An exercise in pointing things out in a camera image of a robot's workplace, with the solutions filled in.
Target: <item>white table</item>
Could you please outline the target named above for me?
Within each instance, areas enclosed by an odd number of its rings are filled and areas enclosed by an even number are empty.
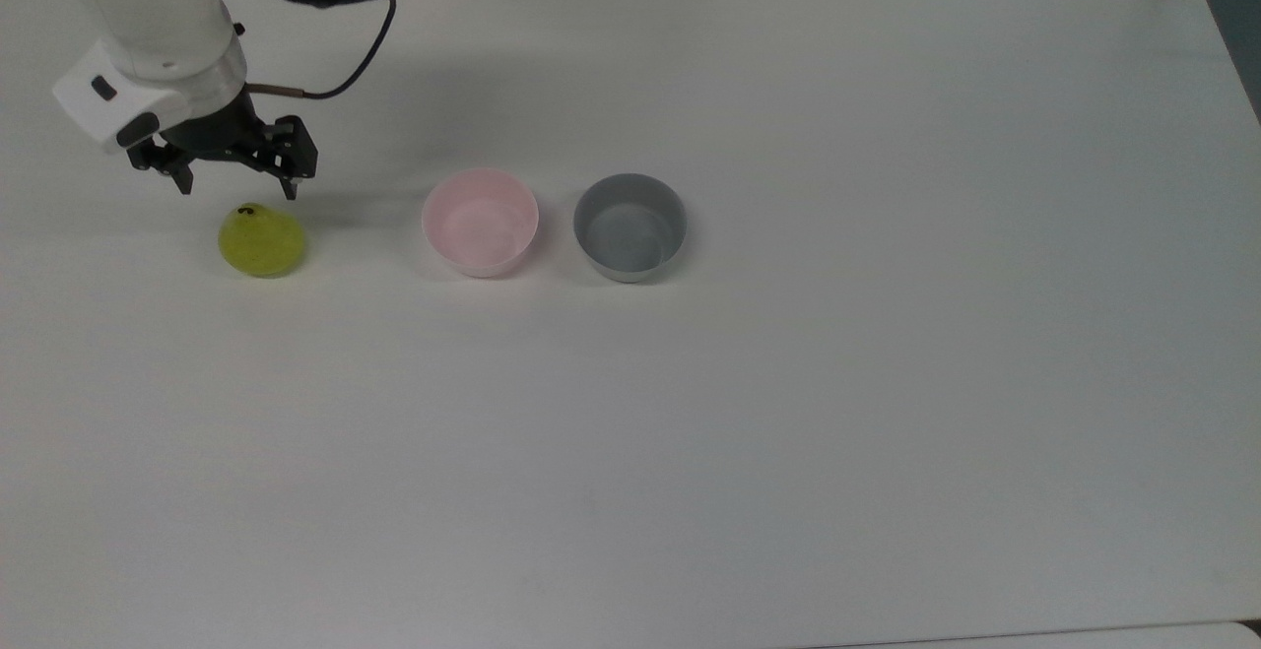
[[[323,88],[381,8],[226,0]],[[1204,0],[400,0],[298,111],[313,251],[49,96],[0,0],[0,572],[13,649],[757,649],[1261,615],[1261,129]],[[526,178],[469,281],[438,179]],[[604,281],[604,174],[687,202]]]

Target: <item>gray bowl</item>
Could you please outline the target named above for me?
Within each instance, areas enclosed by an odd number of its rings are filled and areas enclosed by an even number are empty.
[[[644,174],[617,174],[600,179],[578,200],[574,236],[600,275],[639,282],[678,253],[687,214],[665,183]]]

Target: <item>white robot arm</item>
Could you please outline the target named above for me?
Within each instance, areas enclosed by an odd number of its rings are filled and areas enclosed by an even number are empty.
[[[314,176],[318,151],[301,120],[286,116],[266,125],[257,118],[246,89],[240,26],[221,0],[79,1],[101,39],[53,93],[105,151],[127,151],[136,169],[161,170],[185,194],[192,188],[188,165],[197,159],[242,161],[279,178],[290,199],[300,179]],[[377,47],[380,39],[352,81]],[[342,88],[293,93],[332,97]],[[156,145],[155,134],[165,145]]]

